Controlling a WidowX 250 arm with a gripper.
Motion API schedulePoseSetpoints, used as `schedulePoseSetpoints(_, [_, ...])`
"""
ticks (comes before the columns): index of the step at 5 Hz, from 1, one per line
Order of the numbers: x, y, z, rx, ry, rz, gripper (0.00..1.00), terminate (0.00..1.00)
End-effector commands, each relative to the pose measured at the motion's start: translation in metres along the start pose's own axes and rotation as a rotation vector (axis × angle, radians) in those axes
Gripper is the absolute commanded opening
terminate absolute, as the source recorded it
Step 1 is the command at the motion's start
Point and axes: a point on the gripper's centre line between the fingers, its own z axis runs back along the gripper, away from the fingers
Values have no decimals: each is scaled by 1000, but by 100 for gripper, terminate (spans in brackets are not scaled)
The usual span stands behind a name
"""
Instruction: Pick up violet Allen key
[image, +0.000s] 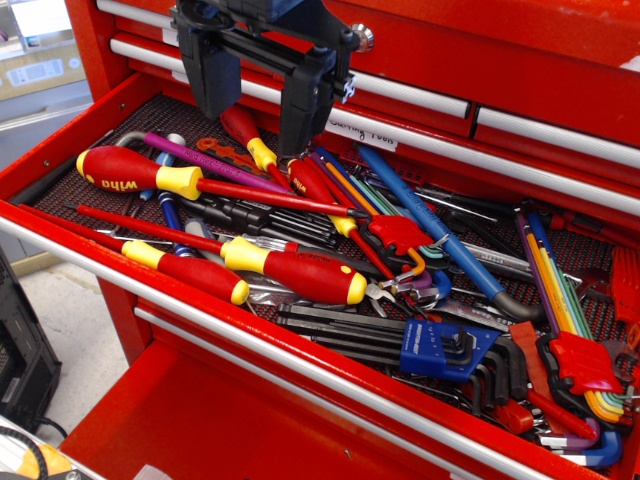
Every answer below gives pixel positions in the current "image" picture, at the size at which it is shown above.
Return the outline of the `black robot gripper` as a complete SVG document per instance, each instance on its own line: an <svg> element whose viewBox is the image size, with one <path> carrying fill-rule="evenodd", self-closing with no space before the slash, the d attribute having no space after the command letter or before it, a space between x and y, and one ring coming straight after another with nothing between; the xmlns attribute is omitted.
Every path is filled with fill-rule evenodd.
<svg viewBox="0 0 640 480"><path fill-rule="evenodd" d="M171 9L179 51L197 106L218 118L241 97L244 58L285 75L279 156L301 154L325 130L335 102L355 92L351 54L360 40L321 1L177 1ZM273 40L312 44L299 53Z"/></svg>

